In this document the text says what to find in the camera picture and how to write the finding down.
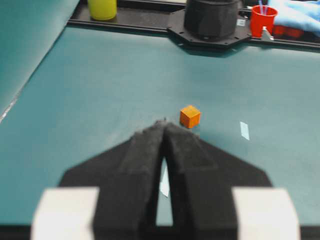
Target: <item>black foam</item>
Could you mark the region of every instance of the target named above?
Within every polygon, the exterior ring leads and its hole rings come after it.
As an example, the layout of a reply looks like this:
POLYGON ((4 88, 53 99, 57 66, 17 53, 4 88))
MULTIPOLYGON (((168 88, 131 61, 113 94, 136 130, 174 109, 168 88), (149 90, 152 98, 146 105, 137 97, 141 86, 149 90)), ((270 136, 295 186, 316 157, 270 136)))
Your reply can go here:
POLYGON ((96 239, 237 239, 232 187, 269 187, 267 175, 165 121, 65 172, 61 187, 98 186, 96 239), (166 158, 173 227, 156 227, 166 158))
POLYGON ((61 187, 98 186, 96 239, 139 239, 155 225, 164 126, 156 124, 64 174, 61 187))
POLYGON ((194 239, 237 239, 232 187, 270 187, 267 175, 173 124, 164 138, 174 224, 194 239))

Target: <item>black mounting plate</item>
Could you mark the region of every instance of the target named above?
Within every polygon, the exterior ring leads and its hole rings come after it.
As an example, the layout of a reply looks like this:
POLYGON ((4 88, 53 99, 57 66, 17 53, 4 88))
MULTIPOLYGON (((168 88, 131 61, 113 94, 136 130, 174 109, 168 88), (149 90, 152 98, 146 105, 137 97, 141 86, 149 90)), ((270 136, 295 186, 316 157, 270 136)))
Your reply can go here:
POLYGON ((240 21, 242 25, 237 24, 233 34, 218 39, 195 36, 185 28, 184 20, 184 9, 170 13, 167 30, 169 33, 178 36, 191 46, 227 49, 237 43, 251 38, 251 31, 249 27, 250 21, 242 16, 238 16, 238 20, 242 20, 240 21))

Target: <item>red cup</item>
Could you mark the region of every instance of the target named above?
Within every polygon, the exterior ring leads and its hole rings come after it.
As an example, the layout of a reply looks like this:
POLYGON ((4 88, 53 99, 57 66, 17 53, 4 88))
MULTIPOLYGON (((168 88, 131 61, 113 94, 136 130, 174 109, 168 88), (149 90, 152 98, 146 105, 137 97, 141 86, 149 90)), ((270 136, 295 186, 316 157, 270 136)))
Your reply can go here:
POLYGON ((274 27, 275 16, 278 14, 278 11, 273 7, 267 7, 266 15, 261 14, 260 6, 256 5, 251 10, 251 34, 252 37, 261 38, 262 29, 266 27, 268 32, 271 34, 274 27))

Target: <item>straw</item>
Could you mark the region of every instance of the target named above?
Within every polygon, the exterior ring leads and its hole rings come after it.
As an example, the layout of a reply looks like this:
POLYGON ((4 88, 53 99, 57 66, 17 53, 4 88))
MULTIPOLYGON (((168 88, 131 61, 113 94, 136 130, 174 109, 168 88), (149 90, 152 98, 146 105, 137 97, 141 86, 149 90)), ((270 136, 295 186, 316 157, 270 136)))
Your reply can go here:
POLYGON ((267 15, 267 10, 268 10, 268 5, 265 5, 264 6, 264 13, 263 13, 264 15, 267 15))
POLYGON ((260 5, 260 14, 264 14, 264 7, 262 5, 262 0, 259 0, 259 5, 260 5))

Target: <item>blue cloth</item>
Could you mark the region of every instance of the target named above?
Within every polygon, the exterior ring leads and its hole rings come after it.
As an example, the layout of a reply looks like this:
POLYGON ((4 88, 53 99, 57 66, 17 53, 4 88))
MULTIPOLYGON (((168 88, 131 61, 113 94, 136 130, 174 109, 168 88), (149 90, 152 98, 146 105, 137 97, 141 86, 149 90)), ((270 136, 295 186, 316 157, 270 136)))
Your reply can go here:
POLYGON ((278 11, 274 25, 313 32, 320 37, 320 0, 269 0, 268 5, 278 11))

